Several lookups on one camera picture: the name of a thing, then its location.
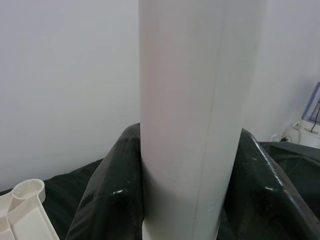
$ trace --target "white plastic tray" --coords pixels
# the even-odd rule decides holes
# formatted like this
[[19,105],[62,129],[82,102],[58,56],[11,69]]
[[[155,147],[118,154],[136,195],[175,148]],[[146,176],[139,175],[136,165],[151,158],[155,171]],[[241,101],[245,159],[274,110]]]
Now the white plastic tray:
[[45,183],[30,179],[0,196],[0,240],[59,240],[42,203]]

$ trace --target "white cylinder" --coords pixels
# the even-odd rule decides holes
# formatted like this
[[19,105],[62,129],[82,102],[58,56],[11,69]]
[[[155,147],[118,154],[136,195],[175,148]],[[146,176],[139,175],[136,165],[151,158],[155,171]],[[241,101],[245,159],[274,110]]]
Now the white cylinder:
[[144,226],[151,240],[217,236],[264,1],[139,0]]

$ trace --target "white plastic part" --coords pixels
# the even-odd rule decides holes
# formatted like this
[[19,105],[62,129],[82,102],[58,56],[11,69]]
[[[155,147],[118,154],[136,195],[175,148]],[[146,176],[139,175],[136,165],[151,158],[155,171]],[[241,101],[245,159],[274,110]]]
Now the white plastic part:
[[140,0],[143,240],[213,240],[264,0]]
[[42,203],[45,183],[29,179],[0,196],[0,240],[59,240]]

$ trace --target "white tube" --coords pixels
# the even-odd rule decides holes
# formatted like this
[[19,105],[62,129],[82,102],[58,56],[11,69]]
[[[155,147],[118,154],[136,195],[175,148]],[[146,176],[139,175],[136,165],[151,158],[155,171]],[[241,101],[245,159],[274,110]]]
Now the white tube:
[[139,2],[144,226],[151,240],[217,236],[264,1]]

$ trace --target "white pipe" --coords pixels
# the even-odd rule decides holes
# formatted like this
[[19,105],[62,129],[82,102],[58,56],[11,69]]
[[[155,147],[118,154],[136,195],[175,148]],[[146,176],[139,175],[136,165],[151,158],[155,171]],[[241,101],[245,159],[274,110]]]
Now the white pipe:
[[139,2],[144,226],[151,240],[217,235],[264,1]]

